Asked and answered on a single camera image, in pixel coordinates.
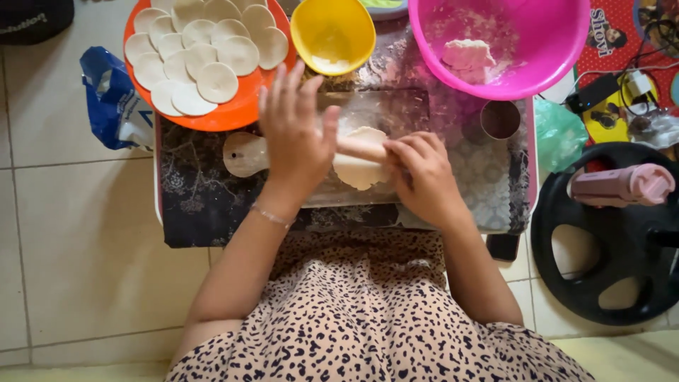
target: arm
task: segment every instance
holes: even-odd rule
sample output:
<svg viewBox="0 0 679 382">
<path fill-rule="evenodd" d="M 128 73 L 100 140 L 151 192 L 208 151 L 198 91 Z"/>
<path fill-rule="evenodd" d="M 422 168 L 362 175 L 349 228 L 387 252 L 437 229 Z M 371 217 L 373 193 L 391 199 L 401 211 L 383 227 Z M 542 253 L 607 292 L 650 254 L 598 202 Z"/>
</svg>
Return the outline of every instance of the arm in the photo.
<svg viewBox="0 0 679 382">
<path fill-rule="evenodd" d="M 259 93 L 259 127 L 266 138 L 270 170 L 257 198 L 258 210 L 248 213 L 219 261 L 194 298 L 174 365 L 188 351 L 215 335 L 237 330 L 257 306 L 269 279 L 276 252 L 287 234 L 286 224 L 262 211 L 292 222 L 304 201 L 328 173 L 337 139 L 338 107 L 323 116 L 323 135 L 316 132 L 317 76 L 299 90 L 304 63 L 289 76 L 285 64 L 267 91 Z"/>
<path fill-rule="evenodd" d="M 432 133 L 417 132 L 384 147 L 410 172 L 391 165 L 401 202 L 439 228 L 443 235 L 450 291 L 467 315 L 481 324 L 523 325 L 521 310 L 490 257 L 471 212 L 464 204 L 443 143 Z"/>
</svg>

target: blue plastic bag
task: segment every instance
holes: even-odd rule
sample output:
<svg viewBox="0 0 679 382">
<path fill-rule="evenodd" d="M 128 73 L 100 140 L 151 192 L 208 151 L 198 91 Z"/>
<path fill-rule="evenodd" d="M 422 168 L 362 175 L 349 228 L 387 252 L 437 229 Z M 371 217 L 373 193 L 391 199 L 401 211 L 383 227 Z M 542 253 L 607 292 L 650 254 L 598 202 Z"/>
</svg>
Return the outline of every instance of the blue plastic bag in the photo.
<svg viewBox="0 0 679 382">
<path fill-rule="evenodd" d="M 153 150 L 155 112 L 134 89 L 125 64 L 101 46 L 80 57 L 90 127 L 111 150 Z"/>
<path fill-rule="evenodd" d="M 563 171 L 578 160 L 589 139 L 580 117 L 544 99 L 535 100 L 535 130 L 538 164 L 550 173 Z"/>
</svg>

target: woman's left hand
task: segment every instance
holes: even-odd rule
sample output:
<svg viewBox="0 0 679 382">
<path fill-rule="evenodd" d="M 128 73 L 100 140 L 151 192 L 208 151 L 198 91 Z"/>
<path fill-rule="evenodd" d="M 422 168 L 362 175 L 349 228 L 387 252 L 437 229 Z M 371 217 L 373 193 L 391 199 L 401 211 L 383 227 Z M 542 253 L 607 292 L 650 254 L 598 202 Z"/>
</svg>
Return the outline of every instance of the woman's left hand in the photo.
<svg viewBox="0 0 679 382">
<path fill-rule="evenodd" d="M 269 156 L 269 177 L 260 199 L 265 191 L 275 192 L 279 203 L 299 208 L 330 170 L 340 108 L 325 110 L 320 134 L 316 129 L 316 93 L 323 77 L 316 76 L 300 88 L 302 61 L 288 76 L 285 73 L 285 64 L 279 65 L 271 89 L 262 87 L 259 92 L 259 128 Z"/>
</svg>

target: pink bottle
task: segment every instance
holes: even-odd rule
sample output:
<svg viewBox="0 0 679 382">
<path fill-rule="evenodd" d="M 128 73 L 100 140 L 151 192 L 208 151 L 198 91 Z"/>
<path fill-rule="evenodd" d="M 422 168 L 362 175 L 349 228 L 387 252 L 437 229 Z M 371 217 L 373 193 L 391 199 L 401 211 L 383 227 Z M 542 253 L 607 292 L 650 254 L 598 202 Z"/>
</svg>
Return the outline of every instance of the pink bottle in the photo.
<svg viewBox="0 0 679 382">
<path fill-rule="evenodd" d="M 665 167 L 649 163 L 577 175 L 571 181 L 570 195 L 591 206 L 653 206 L 666 203 L 674 188 L 672 174 Z"/>
</svg>

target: orange plate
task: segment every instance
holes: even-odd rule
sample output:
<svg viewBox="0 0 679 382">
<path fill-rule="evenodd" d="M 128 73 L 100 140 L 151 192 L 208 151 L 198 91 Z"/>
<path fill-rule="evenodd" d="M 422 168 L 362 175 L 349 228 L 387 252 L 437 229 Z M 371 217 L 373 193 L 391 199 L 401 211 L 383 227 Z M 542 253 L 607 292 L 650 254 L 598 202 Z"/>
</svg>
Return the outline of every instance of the orange plate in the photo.
<svg viewBox="0 0 679 382">
<path fill-rule="evenodd" d="M 285 36 L 288 37 L 288 56 L 285 58 L 284 62 L 288 69 L 290 69 L 295 64 L 295 57 L 297 56 L 297 51 L 295 51 L 295 47 L 293 46 L 293 40 L 290 37 L 290 22 L 276 0 L 267 0 L 267 3 L 269 5 L 269 10 L 276 20 L 276 28 L 280 29 L 285 33 Z M 128 18 L 127 25 L 125 26 L 123 46 L 125 41 L 134 34 L 133 21 L 136 14 L 150 6 L 151 0 L 139 0 L 134 6 L 132 13 L 130 13 L 130 17 Z M 127 61 L 127 58 L 125 58 L 125 66 L 127 66 L 132 83 L 134 84 L 136 91 L 141 95 L 141 98 L 148 102 L 149 105 L 153 105 L 153 103 L 151 103 L 151 92 L 139 86 L 139 83 L 134 78 L 134 69 Z M 258 119 L 257 96 L 259 94 L 259 87 L 262 85 L 267 88 L 271 86 L 271 83 L 274 80 L 274 74 L 275 70 L 257 68 L 252 74 L 246 77 L 239 77 L 238 93 L 236 93 L 234 99 L 221 104 L 214 111 L 205 116 L 170 117 L 163 113 L 158 113 L 176 124 L 194 130 L 228 131 L 247 126 Z"/>
</svg>

